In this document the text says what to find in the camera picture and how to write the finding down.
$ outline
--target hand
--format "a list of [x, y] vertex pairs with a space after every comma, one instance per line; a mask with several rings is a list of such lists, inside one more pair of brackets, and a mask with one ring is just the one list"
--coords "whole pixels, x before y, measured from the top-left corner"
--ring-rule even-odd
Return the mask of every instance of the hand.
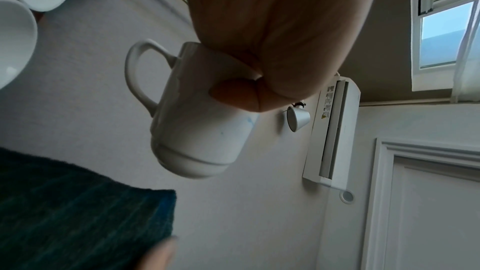
[[255, 112], [320, 91], [340, 68], [373, 0], [188, 0], [200, 41], [262, 77], [213, 87], [220, 102]]
[[177, 239], [170, 237], [153, 247], [141, 259], [135, 270], [166, 270], [177, 248]]

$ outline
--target air conditioner label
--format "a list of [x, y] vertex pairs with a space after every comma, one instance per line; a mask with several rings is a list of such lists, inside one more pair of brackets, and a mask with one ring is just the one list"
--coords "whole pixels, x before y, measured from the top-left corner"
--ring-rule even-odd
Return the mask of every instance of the air conditioner label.
[[321, 119], [330, 117], [330, 112], [332, 111], [332, 102], [334, 101], [335, 86], [329, 86], [326, 88], [326, 92], [325, 104], [323, 105], [323, 114], [321, 115]]

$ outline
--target door frame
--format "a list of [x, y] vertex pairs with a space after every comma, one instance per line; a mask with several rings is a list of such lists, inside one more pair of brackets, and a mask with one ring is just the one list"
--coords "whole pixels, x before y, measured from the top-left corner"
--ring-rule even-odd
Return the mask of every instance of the door frame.
[[480, 146], [377, 138], [363, 239], [362, 270], [384, 270], [395, 157], [480, 170]]

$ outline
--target mug handle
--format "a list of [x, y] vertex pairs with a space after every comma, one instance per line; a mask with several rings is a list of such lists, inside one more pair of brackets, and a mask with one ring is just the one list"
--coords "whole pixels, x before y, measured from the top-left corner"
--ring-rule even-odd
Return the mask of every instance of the mug handle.
[[153, 117], [155, 115], [155, 111], [157, 110], [157, 103], [151, 100], [145, 93], [140, 89], [139, 83], [137, 81], [137, 75], [135, 72], [137, 71], [137, 64], [139, 62], [140, 56], [147, 50], [155, 50], [158, 53], [162, 54], [170, 68], [175, 66], [175, 63], [178, 60], [178, 57], [170, 54], [163, 46], [159, 45], [156, 41], [152, 39], [145, 39], [141, 40], [134, 45], [131, 46], [130, 50], [128, 50], [128, 54], [126, 55], [125, 59], [125, 80], [126, 85], [130, 89], [130, 92], [133, 96], [138, 99], [142, 105], [150, 113], [150, 116]]

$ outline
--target light fixture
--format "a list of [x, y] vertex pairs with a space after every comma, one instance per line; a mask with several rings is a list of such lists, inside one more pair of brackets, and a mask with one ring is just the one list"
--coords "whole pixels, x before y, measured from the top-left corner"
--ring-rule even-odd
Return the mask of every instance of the light fixture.
[[299, 101], [293, 103], [286, 110], [286, 120], [293, 132], [297, 132], [310, 122], [310, 113], [304, 109], [306, 105], [306, 103]]

